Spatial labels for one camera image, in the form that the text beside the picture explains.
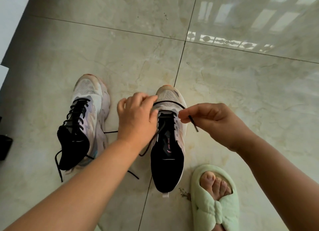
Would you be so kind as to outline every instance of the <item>sneaker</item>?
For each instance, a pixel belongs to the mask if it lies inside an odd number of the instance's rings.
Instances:
[[[106,148],[104,122],[109,114],[110,96],[105,84],[94,75],[81,76],[75,84],[70,112],[57,132],[62,149],[55,162],[61,170],[70,173],[83,168]],[[57,155],[62,152],[60,163]]]
[[[151,141],[151,170],[158,191],[168,197],[181,180],[184,169],[184,138],[187,124],[181,123],[178,112],[186,108],[181,93],[170,85],[158,89],[153,109],[158,113],[157,137]]]

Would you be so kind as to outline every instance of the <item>hand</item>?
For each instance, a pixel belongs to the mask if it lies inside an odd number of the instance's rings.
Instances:
[[[153,110],[157,96],[137,92],[117,104],[119,128],[117,139],[128,142],[140,152],[157,130],[158,110]]]
[[[182,123],[188,123],[189,115],[194,119],[196,126],[234,152],[240,151],[257,137],[224,103],[197,104],[181,110],[178,117]]]

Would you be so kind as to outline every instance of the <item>bare foot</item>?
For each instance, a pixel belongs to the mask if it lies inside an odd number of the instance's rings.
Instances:
[[[213,172],[206,171],[200,178],[200,186],[204,188],[213,197],[215,201],[218,201],[223,196],[232,193],[229,186],[221,178],[216,177]],[[225,231],[223,225],[216,224],[212,231]]]

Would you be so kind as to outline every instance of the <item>floor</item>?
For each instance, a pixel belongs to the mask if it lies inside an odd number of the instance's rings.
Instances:
[[[116,103],[174,85],[188,106],[224,102],[258,135],[319,182],[319,0],[30,0],[3,61],[0,229],[60,185],[56,137],[84,73]],[[109,141],[116,134],[108,134]],[[130,168],[100,219],[102,230],[192,230],[194,168],[225,169],[240,197],[241,230],[286,230],[238,155],[188,127],[181,182],[163,199],[149,155]]]

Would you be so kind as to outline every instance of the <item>forearm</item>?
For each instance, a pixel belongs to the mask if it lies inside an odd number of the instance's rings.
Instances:
[[[114,142],[81,173],[6,231],[94,230],[106,204],[138,155],[138,150],[133,148],[126,142]]]
[[[246,145],[239,155],[289,230],[319,227],[319,185],[261,138]]]

